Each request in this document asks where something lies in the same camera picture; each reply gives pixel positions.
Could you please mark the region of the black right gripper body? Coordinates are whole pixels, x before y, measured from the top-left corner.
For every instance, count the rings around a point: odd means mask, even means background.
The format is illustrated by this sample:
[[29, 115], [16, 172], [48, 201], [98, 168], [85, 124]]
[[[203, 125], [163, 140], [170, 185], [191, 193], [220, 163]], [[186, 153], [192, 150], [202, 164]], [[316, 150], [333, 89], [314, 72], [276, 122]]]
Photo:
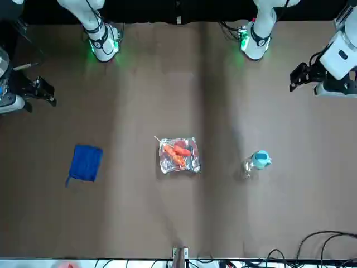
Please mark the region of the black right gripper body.
[[15, 95], [24, 99], [37, 96], [38, 79], [29, 79], [23, 71], [13, 71], [7, 78], [5, 100], [15, 99]]

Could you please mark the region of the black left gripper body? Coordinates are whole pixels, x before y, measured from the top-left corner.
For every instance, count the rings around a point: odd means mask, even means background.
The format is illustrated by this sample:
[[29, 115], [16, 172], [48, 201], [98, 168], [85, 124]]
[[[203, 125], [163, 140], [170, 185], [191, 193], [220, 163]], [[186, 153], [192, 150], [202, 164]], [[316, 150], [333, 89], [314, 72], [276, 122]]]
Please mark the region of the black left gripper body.
[[321, 52], [316, 52], [310, 57], [306, 67], [306, 84], [312, 82], [320, 83], [325, 80], [326, 69], [320, 62], [321, 57]]

